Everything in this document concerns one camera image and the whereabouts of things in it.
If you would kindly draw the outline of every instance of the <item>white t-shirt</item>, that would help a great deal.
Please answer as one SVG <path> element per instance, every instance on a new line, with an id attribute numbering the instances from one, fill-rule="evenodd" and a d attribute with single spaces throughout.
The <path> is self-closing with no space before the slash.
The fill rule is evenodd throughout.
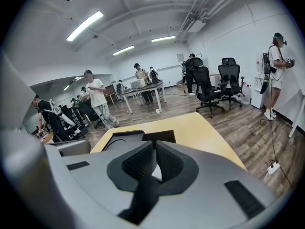
<path id="1" fill-rule="evenodd" d="M 270 60 L 270 65 L 277 69 L 275 73 L 271 73 L 271 79 L 282 82 L 284 78 L 285 69 L 276 67 L 273 62 L 274 60 L 279 60 L 280 62 L 284 62 L 276 46 L 270 48 L 269 60 Z"/>
<path id="2" fill-rule="evenodd" d="M 95 108 L 97 106 L 100 106 L 102 104 L 106 104 L 107 101 L 105 99 L 104 93 L 98 91 L 98 90 L 90 90 L 88 87 L 93 86 L 93 87 L 101 87 L 103 83 L 99 79 L 94 79 L 92 83 L 88 83 L 86 85 L 86 91 L 89 93 L 90 98 L 91 98 L 91 106 L 92 108 Z"/>

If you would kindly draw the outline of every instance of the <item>computer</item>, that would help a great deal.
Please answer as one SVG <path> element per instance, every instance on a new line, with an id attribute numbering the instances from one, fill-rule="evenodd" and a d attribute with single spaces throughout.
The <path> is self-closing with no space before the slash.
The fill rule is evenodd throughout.
<path id="1" fill-rule="evenodd" d="M 141 88 L 140 80 L 130 83 L 133 90 L 138 90 Z"/>

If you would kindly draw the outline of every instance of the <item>power strip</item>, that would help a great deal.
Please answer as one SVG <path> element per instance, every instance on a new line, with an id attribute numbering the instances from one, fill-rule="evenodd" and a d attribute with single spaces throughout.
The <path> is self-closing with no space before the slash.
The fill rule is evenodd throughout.
<path id="1" fill-rule="evenodd" d="M 272 164 L 272 166 L 269 166 L 268 169 L 267 169 L 268 170 L 268 174 L 270 174 L 270 175 L 273 174 L 280 167 L 280 163 L 274 162 Z"/>

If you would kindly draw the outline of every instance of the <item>chair base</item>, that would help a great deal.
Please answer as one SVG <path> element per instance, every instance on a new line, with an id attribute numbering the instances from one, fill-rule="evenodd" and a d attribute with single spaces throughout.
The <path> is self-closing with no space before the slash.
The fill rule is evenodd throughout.
<path id="1" fill-rule="evenodd" d="M 236 98 L 231 97 L 231 96 L 229 96 L 229 97 L 223 97 L 221 100 L 219 100 L 219 102 L 223 102 L 223 101 L 229 101 L 229 109 L 232 109 L 232 107 L 231 107 L 231 101 L 232 101 L 232 102 L 235 102 L 235 103 L 238 103 L 240 107 L 243 106 L 242 102 L 237 101 Z"/>
<path id="2" fill-rule="evenodd" d="M 214 103 L 211 103 L 211 101 L 206 102 L 206 103 L 205 102 L 201 102 L 200 103 L 201 107 L 196 108 L 196 112 L 198 113 L 199 109 L 209 107 L 210 108 L 210 113 L 211 113 L 211 118 L 213 118 L 212 107 L 222 109 L 223 112 L 225 111 L 225 109 L 223 107 L 218 106 L 217 104 L 218 104 L 218 102 L 214 102 Z"/>

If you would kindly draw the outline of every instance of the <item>white sneaker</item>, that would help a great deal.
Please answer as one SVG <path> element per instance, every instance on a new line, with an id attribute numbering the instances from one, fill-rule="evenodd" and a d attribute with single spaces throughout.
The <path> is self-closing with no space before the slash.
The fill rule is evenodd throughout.
<path id="1" fill-rule="evenodd" d="M 268 120 L 273 120 L 273 117 L 270 115 L 270 112 L 269 111 L 266 111 L 264 113 L 265 117 L 268 119 Z"/>
<path id="2" fill-rule="evenodd" d="M 273 119 L 276 118 L 276 114 L 275 114 L 275 112 L 273 112 L 273 109 L 271 109 L 271 116 L 273 117 Z"/>

